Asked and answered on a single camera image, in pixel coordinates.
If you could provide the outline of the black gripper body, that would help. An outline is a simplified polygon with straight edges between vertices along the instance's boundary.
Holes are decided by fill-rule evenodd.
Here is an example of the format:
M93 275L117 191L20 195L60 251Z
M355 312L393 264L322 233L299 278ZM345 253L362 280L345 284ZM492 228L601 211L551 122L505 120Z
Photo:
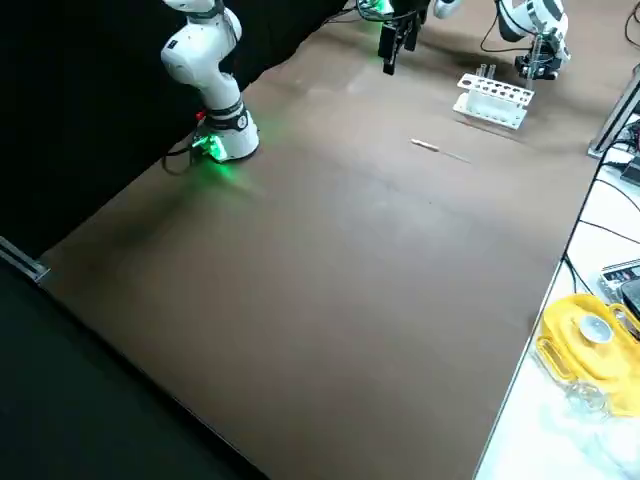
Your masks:
M424 23L427 17L428 0L390 0L393 18L416 16Z
M533 80L555 80L559 75L560 60L548 53L542 52L536 61L531 59L531 54L517 56L514 67L520 78L526 79L532 73Z

